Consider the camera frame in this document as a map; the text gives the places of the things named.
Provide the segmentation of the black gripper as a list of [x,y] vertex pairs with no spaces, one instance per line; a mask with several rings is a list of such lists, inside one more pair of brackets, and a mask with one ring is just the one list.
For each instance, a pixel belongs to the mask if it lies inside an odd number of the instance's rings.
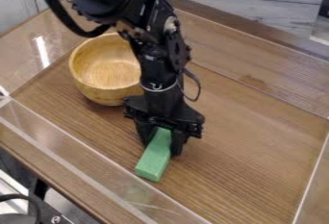
[[171,156],[182,153],[189,137],[202,137],[205,115],[185,102],[178,87],[165,91],[145,90],[143,95],[123,100],[125,115],[135,122],[143,145],[151,142],[158,127],[174,130],[171,134]]

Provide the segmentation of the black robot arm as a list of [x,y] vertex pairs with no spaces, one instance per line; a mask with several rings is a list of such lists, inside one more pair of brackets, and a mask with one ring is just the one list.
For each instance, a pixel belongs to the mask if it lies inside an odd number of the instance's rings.
[[169,131],[170,153],[178,156],[187,141],[202,136],[206,117],[187,105],[200,97],[186,95],[183,79],[197,76],[186,68],[192,47],[182,37],[174,7],[167,0],[70,0],[78,15],[98,24],[87,31],[59,0],[46,2],[76,35],[94,38],[115,29],[129,42],[142,69],[143,93],[123,99],[125,115],[134,120],[145,145],[159,130]]

